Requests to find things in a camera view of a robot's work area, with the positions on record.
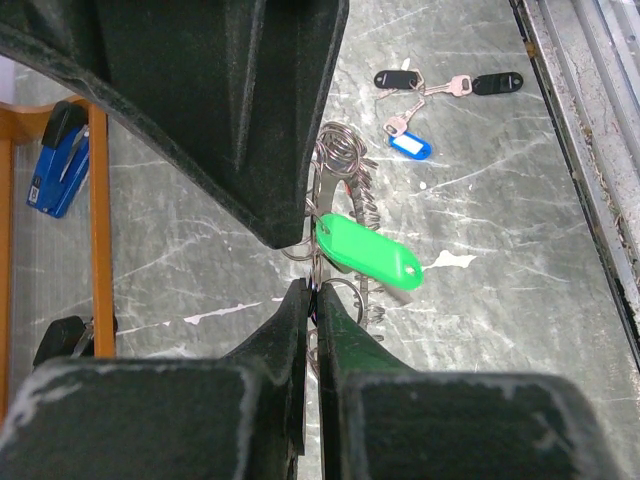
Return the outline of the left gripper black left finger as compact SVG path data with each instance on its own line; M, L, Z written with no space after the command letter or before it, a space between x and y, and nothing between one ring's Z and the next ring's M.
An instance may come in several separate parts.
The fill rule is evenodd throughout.
M1 431L5 479L293 479L309 291L219 359L54 359Z

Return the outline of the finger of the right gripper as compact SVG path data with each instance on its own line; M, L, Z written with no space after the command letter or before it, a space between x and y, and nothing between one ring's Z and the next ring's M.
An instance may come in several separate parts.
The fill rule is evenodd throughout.
M5 1L1 52L99 105L263 244L303 232L345 1Z

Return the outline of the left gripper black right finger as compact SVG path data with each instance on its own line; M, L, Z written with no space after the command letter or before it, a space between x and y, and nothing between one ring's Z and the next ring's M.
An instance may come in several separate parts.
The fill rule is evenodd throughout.
M327 479L617 479L582 393L554 375L419 372L317 296Z

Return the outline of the green key tag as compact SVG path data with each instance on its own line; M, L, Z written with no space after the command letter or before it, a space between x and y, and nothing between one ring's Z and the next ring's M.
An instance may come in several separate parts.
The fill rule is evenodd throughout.
M403 244L336 213L322 215L316 225L316 242L335 264L404 291L422 285L421 262Z

